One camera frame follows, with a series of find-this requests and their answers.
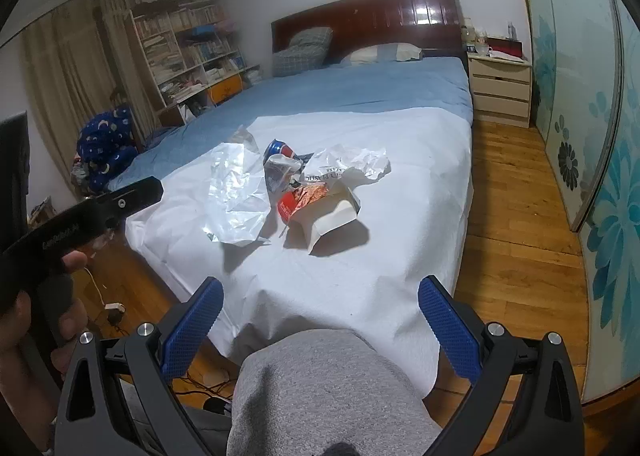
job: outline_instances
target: pillow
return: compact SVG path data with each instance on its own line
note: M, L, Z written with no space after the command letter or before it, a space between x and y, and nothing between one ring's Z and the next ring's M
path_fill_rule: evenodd
M289 47L291 46L306 46L308 44L315 46L322 46L323 48L329 48L331 43L331 37L334 31L331 28L316 27L309 28L308 30L302 30L292 36L289 41Z
M420 48L413 44L400 42L361 48L347 55L340 63L345 66L357 66L373 62L406 62L408 60L420 60L421 57L422 50Z
M273 54L273 76L289 76L322 67L327 48L315 44L290 46Z

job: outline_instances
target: power adapter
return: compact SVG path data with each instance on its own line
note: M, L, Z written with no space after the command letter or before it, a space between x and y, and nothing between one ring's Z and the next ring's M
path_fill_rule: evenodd
M116 327L122 322L122 318L124 317L125 308L119 302L111 302L104 306L104 309L107 310L107 321L108 323Z

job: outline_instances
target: blue bedsheet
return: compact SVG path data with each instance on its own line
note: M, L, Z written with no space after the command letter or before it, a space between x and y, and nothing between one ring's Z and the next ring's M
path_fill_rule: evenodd
M338 66L272 78L176 129L160 145L137 156L108 187L116 190L147 176L162 179L213 149L239 125L247 127L258 116L384 112L422 106L444 108L471 124L468 78L459 58Z

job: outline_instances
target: pepsi can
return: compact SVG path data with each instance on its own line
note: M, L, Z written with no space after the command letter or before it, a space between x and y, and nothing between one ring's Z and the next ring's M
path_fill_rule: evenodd
M267 150L264 152L262 164L264 165L265 163L267 163L269 157L273 156L274 154L283 154L289 158L293 158L293 156L295 156L291 147L289 147L286 143L279 140L273 140L267 147Z

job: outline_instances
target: wooden headboard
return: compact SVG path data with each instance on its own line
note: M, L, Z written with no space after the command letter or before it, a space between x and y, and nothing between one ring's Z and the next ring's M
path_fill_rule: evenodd
M329 26L334 37L327 64L359 48L408 42L427 56L460 57L466 53L456 0L340 0L294 13L271 23L273 51L281 51L297 32Z

